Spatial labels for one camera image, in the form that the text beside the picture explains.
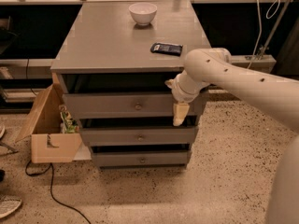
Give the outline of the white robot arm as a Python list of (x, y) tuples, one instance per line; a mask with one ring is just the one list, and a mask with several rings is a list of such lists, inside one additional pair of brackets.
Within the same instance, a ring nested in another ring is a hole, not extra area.
[[(175, 99), (173, 124), (185, 120), (200, 90), (217, 85), (299, 133), (299, 81), (231, 64), (227, 49), (194, 49), (184, 70), (165, 84)], [(286, 148), (277, 168), (265, 224), (299, 224), (299, 137)]]

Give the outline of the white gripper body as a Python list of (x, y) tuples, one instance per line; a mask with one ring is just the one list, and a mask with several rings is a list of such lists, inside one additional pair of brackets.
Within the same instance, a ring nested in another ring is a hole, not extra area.
[(170, 89), (179, 103), (191, 103), (208, 83), (194, 81), (185, 71), (170, 80)]

